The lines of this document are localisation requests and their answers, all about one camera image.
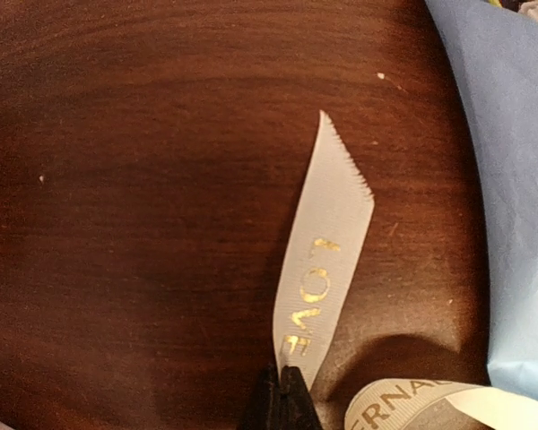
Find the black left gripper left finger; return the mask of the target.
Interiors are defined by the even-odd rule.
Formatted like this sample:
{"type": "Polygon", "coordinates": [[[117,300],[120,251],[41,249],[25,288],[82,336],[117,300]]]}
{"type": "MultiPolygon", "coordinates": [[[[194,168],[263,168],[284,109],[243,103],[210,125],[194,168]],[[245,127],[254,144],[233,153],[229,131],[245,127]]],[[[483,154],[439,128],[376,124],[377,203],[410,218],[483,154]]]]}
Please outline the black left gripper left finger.
{"type": "Polygon", "coordinates": [[[257,377],[239,428],[243,430],[276,430],[280,421],[280,383],[274,365],[265,367],[257,377]]]}

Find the cream ribbon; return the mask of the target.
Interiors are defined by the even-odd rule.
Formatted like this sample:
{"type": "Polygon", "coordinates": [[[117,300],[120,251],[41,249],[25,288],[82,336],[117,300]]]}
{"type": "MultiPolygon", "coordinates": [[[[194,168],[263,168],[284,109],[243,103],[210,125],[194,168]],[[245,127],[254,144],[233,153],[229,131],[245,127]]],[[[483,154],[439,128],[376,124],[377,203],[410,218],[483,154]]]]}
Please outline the cream ribbon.
{"type": "MultiPolygon", "coordinates": [[[[273,311],[278,370],[313,385],[331,346],[374,210],[374,197],[332,119],[320,112],[313,152],[284,256],[273,311]]],[[[492,387],[384,379],[361,389],[347,429],[405,429],[432,406],[492,429],[538,429],[538,401],[492,387]]]]}

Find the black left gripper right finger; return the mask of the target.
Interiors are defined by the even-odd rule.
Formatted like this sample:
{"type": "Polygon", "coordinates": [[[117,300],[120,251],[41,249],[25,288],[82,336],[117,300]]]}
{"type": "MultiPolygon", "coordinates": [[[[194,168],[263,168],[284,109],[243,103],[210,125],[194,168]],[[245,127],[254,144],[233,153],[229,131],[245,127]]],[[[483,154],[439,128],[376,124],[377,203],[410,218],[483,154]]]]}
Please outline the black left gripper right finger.
{"type": "Polygon", "coordinates": [[[322,430],[315,405],[299,368],[285,366],[281,377],[279,428],[322,430]]]}

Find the blue wrapping paper sheet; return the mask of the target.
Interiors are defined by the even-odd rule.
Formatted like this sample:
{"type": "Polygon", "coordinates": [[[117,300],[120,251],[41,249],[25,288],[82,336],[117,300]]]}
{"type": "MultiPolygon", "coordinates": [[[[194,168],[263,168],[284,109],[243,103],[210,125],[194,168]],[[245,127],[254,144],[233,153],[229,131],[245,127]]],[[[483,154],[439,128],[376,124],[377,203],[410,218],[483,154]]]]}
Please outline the blue wrapping paper sheet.
{"type": "Polygon", "coordinates": [[[428,8],[482,185],[490,381],[538,400],[538,22],[485,1],[430,1],[428,8]]]}

